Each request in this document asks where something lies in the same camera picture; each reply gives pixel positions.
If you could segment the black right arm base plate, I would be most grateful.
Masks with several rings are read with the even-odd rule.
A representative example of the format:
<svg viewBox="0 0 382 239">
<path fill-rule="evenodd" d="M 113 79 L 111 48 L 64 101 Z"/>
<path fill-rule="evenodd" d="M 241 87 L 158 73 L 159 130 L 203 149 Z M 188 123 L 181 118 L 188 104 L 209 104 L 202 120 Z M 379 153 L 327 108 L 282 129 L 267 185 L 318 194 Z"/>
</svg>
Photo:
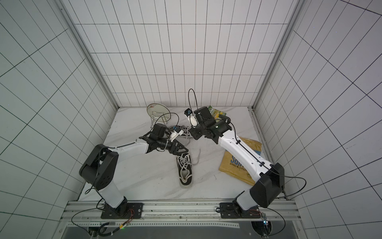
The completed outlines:
<svg viewBox="0 0 382 239">
<path fill-rule="evenodd" d="M 257 207 L 247 211 L 240 208 L 235 203 L 220 203 L 215 210 L 222 219 L 259 219 L 261 213 Z"/>
</svg>

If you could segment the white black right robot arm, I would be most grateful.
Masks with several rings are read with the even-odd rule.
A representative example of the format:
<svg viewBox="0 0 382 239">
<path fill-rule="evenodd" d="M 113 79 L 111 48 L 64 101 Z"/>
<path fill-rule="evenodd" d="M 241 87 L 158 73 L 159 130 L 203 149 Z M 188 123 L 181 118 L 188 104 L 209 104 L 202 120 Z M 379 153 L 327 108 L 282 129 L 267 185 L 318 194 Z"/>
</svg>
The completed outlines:
<svg viewBox="0 0 382 239">
<path fill-rule="evenodd" d="M 184 114 L 195 140 L 202 136 L 213 140 L 238 160 L 255 181 L 254 186 L 234 199 L 233 204 L 239 210 L 248 211 L 257 206 L 267 208 L 282 193 L 285 186 L 283 166 L 265 160 L 240 139 L 229 117 L 219 115 L 219 119 L 215 119 L 207 107 L 195 111 L 188 108 Z"/>
</svg>

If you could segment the black white sneaker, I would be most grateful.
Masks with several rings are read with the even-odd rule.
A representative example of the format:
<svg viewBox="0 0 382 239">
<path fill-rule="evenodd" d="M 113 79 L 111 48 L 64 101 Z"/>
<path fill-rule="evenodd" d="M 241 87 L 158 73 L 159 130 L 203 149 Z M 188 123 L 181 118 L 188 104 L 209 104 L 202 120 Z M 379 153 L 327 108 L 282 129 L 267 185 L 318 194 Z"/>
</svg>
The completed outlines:
<svg viewBox="0 0 382 239">
<path fill-rule="evenodd" d="M 189 130 L 191 129 L 190 127 L 188 126 L 185 126 L 185 125 L 174 125 L 174 126 L 179 126 L 183 129 L 184 133 L 182 135 L 179 135 L 179 136 L 182 136 L 182 137 L 185 137 L 185 138 L 192 138 L 192 135 L 191 133 L 189 132 Z M 173 127 L 174 126 L 171 126 L 170 127 L 170 132 L 172 133 L 173 131 Z"/>
<path fill-rule="evenodd" d="M 177 156 L 177 167 L 181 186 L 184 188 L 191 187 L 193 172 L 189 153 L 182 153 Z"/>
</svg>

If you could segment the green spring tea snack bag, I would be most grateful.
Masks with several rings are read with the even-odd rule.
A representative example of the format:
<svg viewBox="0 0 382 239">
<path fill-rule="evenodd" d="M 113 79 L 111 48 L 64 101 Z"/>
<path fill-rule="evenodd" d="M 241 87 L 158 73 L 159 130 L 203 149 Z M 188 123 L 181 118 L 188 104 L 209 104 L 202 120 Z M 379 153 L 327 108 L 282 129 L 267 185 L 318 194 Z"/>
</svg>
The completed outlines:
<svg viewBox="0 0 382 239">
<path fill-rule="evenodd" d="M 216 120 L 220 120 L 220 115 L 226 116 L 226 112 L 222 112 L 222 111 L 220 111 L 220 110 L 217 110 L 217 109 L 213 108 L 212 106 L 209 106 L 209 107 L 208 107 L 208 110 L 209 110 L 210 114 L 211 114 Z"/>
</svg>

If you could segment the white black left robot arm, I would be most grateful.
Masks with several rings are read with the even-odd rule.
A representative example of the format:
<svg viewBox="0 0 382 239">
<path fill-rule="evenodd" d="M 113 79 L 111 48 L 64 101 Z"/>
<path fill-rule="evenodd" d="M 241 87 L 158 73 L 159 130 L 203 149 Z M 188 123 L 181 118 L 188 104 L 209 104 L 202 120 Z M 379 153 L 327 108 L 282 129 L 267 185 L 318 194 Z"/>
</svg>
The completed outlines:
<svg viewBox="0 0 382 239">
<path fill-rule="evenodd" d="M 180 184 L 188 187 L 193 177 L 191 156 L 177 137 L 181 135 L 190 137 L 189 130 L 186 126 L 167 127 L 162 123 L 156 123 L 148 133 L 132 143 L 117 147 L 98 144 L 81 166 L 79 175 L 91 185 L 91 189 L 97 191 L 107 206 L 113 210 L 123 211 L 127 207 L 127 199 L 120 193 L 113 180 L 120 162 L 119 156 L 122 155 L 122 160 L 126 160 L 154 150 L 168 151 L 176 156 Z"/>
</svg>

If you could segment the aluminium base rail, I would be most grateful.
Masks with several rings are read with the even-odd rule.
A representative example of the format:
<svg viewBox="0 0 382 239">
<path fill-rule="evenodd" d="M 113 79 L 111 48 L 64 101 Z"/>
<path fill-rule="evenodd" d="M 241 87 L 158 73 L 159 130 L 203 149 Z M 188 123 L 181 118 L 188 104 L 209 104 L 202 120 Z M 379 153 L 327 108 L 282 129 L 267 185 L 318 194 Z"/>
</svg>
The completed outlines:
<svg viewBox="0 0 382 239">
<path fill-rule="evenodd" d="M 215 210 L 220 203 L 231 203 L 230 199 L 220 200 L 142 200 L 131 203 L 143 203 L 140 219 L 132 219 L 134 223 L 149 222 L 215 222 L 215 221 L 300 221 L 301 217 L 294 201 L 275 200 L 270 207 L 258 210 L 259 219 L 222 219 Z M 103 202 L 73 201 L 69 202 L 61 216 L 62 222 L 110 222 L 116 224 L 122 220 L 101 219 Z"/>
</svg>

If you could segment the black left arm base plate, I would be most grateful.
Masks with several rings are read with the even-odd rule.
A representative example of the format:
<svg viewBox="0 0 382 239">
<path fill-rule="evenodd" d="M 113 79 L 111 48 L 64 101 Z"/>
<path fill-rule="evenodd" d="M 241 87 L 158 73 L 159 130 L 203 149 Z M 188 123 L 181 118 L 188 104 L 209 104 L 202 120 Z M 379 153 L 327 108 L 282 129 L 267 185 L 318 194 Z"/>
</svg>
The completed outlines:
<svg viewBox="0 0 382 239">
<path fill-rule="evenodd" d="M 122 220 L 122 219 L 140 219 L 143 212 L 143 203 L 123 203 L 117 208 L 111 207 L 105 203 L 102 210 L 101 219 Z"/>
</svg>

